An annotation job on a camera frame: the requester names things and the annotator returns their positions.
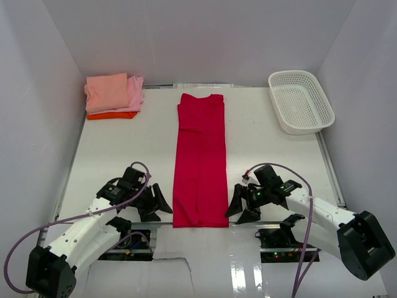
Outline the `red t shirt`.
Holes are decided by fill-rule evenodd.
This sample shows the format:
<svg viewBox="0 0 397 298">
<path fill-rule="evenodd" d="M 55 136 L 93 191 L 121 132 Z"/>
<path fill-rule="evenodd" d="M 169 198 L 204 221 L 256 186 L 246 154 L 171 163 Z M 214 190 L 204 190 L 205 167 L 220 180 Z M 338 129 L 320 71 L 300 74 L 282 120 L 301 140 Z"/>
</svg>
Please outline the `red t shirt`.
<svg viewBox="0 0 397 298">
<path fill-rule="evenodd" d="M 184 93 L 177 112 L 172 225 L 226 228 L 229 220 L 224 97 L 211 94 L 197 98 Z"/>
</svg>

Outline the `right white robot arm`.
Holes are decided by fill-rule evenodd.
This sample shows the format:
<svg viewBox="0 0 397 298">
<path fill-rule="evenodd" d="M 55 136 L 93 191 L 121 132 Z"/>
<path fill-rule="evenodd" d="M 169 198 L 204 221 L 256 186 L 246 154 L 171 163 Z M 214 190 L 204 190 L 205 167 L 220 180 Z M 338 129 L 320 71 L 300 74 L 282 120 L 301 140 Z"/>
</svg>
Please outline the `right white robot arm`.
<svg viewBox="0 0 397 298">
<path fill-rule="evenodd" d="M 341 209 L 314 197 L 309 183 L 301 178 L 283 181 L 275 163 L 260 163 L 235 184 L 227 218 L 239 214 L 238 224 L 257 222 L 261 207 L 273 204 L 291 212 L 271 233 L 270 240 L 293 248 L 313 246 L 342 261 L 346 269 L 366 281 L 391 261 L 396 252 L 377 218 Z"/>
</svg>

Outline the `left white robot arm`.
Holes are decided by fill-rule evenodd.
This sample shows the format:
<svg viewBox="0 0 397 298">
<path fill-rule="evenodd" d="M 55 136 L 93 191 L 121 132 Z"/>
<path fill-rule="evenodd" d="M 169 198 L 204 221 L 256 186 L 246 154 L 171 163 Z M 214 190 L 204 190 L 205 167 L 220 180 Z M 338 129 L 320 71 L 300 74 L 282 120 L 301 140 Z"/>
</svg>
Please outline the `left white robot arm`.
<svg viewBox="0 0 397 298">
<path fill-rule="evenodd" d="M 79 275 L 104 253 L 126 247 L 134 237 L 132 222 L 119 216 L 134 207 L 142 222 L 159 222 L 157 211 L 172 214 L 159 184 L 148 185 L 149 174 L 128 167 L 96 193 L 84 216 L 46 247 L 35 247 L 28 260 L 26 286 L 42 297 L 69 297 Z"/>
</svg>

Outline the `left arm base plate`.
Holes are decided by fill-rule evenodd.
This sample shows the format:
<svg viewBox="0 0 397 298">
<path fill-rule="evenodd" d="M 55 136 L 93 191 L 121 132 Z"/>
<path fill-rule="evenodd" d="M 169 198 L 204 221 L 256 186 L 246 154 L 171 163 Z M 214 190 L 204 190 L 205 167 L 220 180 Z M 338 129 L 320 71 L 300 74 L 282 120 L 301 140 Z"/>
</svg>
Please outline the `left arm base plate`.
<svg viewBox="0 0 397 298">
<path fill-rule="evenodd" d="M 151 230 L 131 230 L 131 232 L 142 233 L 148 241 L 140 234 L 129 236 L 113 250 L 104 253 L 99 257 L 101 261 L 152 261 L 153 257 L 148 248 L 150 245 L 154 249 L 155 244 L 151 244 Z"/>
</svg>

